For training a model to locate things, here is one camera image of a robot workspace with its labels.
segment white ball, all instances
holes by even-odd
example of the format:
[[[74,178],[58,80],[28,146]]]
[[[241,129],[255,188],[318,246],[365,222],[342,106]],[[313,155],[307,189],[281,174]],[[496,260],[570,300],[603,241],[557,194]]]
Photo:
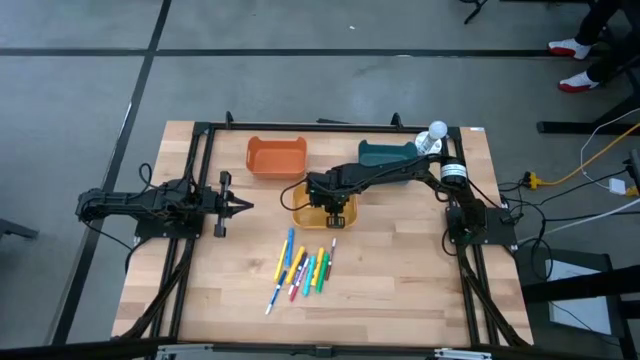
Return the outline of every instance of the white ball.
[[[432,139],[442,139],[447,135],[447,124],[436,120],[429,125],[429,137]]]

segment gray floor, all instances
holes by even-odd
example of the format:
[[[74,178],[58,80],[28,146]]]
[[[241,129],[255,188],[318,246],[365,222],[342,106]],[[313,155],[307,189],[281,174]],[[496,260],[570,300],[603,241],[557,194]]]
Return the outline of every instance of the gray floor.
[[[160,5],[160,0],[0,0],[0,47],[145,48]],[[587,11],[581,5],[491,0],[463,26],[470,10],[453,0],[174,1],[160,47],[544,49],[547,40],[573,35]],[[614,29],[625,26],[617,17]],[[100,184],[141,63],[138,57],[0,57],[0,217],[41,231],[33,242],[5,237],[0,244],[2,348],[46,339],[84,231],[73,216],[77,194]],[[483,126],[500,181],[513,181],[525,170],[553,180],[578,165],[586,137],[542,136],[535,123],[588,121],[630,91],[623,78],[587,94],[556,89],[559,79],[586,66],[588,61],[547,58],[156,58],[117,189],[140,188],[137,167],[154,162],[167,120],[219,121],[226,110],[238,121],[324,117],[388,123],[397,111],[406,124],[442,119],[451,126]],[[596,138],[588,152],[611,140]],[[624,140],[589,173],[620,169],[638,144],[635,138]],[[583,180],[524,196],[539,200]],[[574,215],[626,201],[589,187],[544,210],[550,217]],[[537,231],[537,215],[527,214],[519,236]],[[110,218],[104,229],[129,240],[133,227],[128,219]],[[609,253],[622,267],[640,262],[639,230],[636,218],[616,217],[550,235],[548,241],[554,248]],[[125,256],[119,245],[101,238],[70,341],[108,338]],[[558,337],[544,324],[533,330],[545,347],[571,351],[580,344],[592,354],[619,356],[592,335]],[[634,330],[640,339],[640,329]]]

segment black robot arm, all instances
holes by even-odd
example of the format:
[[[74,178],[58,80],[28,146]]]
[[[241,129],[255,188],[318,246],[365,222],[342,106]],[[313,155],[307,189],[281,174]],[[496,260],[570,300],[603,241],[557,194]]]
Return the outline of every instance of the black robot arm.
[[[217,214],[214,236],[225,237],[225,219],[252,208],[253,204],[235,197],[229,190],[228,172],[220,173],[220,185],[217,192],[209,186],[194,186],[183,178],[137,193],[92,189],[78,197],[76,216],[86,223],[109,215],[128,215],[138,220],[136,236],[141,238],[195,238],[202,231],[204,215]]]
[[[440,180],[429,171],[434,162],[441,164]],[[454,157],[432,154],[376,166],[344,164],[324,174],[310,172],[307,193],[311,206],[322,206],[328,213],[327,227],[343,228],[344,217],[340,214],[350,195],[360,194],[371,185],[407,180],[420,181],[437,192],[448,193],[457,202],[460,221],[469,233],[486,230],[486,206],[473,195],[466,166]]]

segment person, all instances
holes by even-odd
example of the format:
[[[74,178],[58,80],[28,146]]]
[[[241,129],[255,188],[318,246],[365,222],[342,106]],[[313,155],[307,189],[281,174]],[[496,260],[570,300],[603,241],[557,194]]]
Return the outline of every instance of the person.
[[[600,31],[621,5],[622,0],[599,0],[582,20],[578,35],[573,39],[550,42],[549,51],[554,55],[584,59],[598,41]],[[568,93],[591,90],[612,75],[619,66],[626,64],[638,54],[640,54],[640,39],[631,31],[621,43],[612,47],[611,52],[586,71],[561,80],[558,88]]]

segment white cable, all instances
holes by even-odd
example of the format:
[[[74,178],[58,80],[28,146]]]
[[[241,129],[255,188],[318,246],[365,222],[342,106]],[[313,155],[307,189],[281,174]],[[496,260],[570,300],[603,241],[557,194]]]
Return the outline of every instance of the white cable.
[[[553,233],[554,233],[554,232],[556,232],[556,231],[560,231],[560,230],[568,229],[568,228],[570,228],[570,227],[574,227],[574,226],[576,226],[576,225],[584,224],[584,223],[587,223],[587,222],[589,222],[589,221],[598,220],[598,219],[601,219],[601,218],[603,218],[603,217],[607,217],[607,216],[609,216],[609,215],[612,215],[612,214],[615,214],[615,213],[617,213],[617,212],[620,212],[620,211],[622,211],[622,210],[624,210],[624,209],[626,209],[626,208],[629,208],[629,207],[631,207],[631,206],[633,206],[633,205],[635,205],[635,204],[638,204],[638,203],[640,203],[640,199],[636,199],[636,200],[634,200],[634,201],[632,201],[632,202],[630,202],[630,203],[628,203],[628,204],[626,204],[626,205],[623,205],[623,206],[621,206],[621,207],[619,207],[619,208],[617,208],[617,209],[613,209],[613,210],[611,210],[611,211],[609,211],[609,212],[606,212],[606,213],[604,213],[604,214],[596,215],[596,216],[593,216],[593,217],[590,217],[590,218],[586,218],[586,219],[583,219],[583,220],[579,220],[579,221],[576,221],[576,222],[572,222],[571,224],[567,224],[567,225],[560,226],[560,227],[555,228],[555,229],[553,229],[553,230],[549,230],[549,231],[545,232],[545,235],[553,234]],[[529,236],[529,237],[524,238],[524,239],[519,239],[519,240],[518,240],[518,244],[521,244],[521,243],[523,243],[523,242],[525,242],[525,241],[527,241],[527,240],[534,239],[534,238],[536,238],[536,237],[538,237],[538,236],[537,236],[537,235],[535,235],[535,236]]]
[[[638,111],[638,110],[640,110],[640,108],[638,108],[638,109],[633,109],[633,110],[629,111],[628,113],[626,113],[626,114],[624,114],[624,115],[622,115],[622,116],[619,116],[619,117],[617,117],[617,118],[615,118],[615,119],[613,119],[613,120],[611,120],[611,121],[609,121],[609,122],[607,122],[607,123],[604,123],[604,124],[602,124],[602,125],[598,126],[598,127],[593,131],[593,133],[591,134],[591,136],[589,136],[589,138],[587,139],[587,142],[586,142],[586,143],[584,143],[584,145],[583,145],[583,146],[582,146],[582,148],[580,149],[580,167],[582,168],[582,170],[581,170],[581,171],[582,171],[582,175],[584,175],[584,177],[586,177],[587,179],[589,179],[589,181],[593,181],[593,179],[592,179],[592,178],[590,178],[590,177],[589,177],[589,175],[587,175],[587,171],[582,167],[582,164],[584,163],[584,161],[583,161],[583,153],[584,153],[584,149],[587,147],[587,145],[589,145],[589,142],[591,142],[591,139],[593,139],[593,136],[598,132],[598,130],[600,130],[600,128],[605,127],[605,126],[607,126],[607,125],[609,125],[609,124],[613,124],[614,122],[616,122],[616,121],[618,121],[618,120],[622,119],[623,117],[625,117],[625,116],[627,116],[627,115],[629,115],[629,114],[632,114],[632,113],[634,113],[634,112],[636,112],[636,111]],[[596,185],[600,186],[600,187],[601,187],[601,188],[603,188],[603,189],[607,189],[607,190],[609,190],[609,187],[608,187],[608,186],[602,185],[602,184],[600,184],[599,182],[594,182],[594,184],[596,184]]]

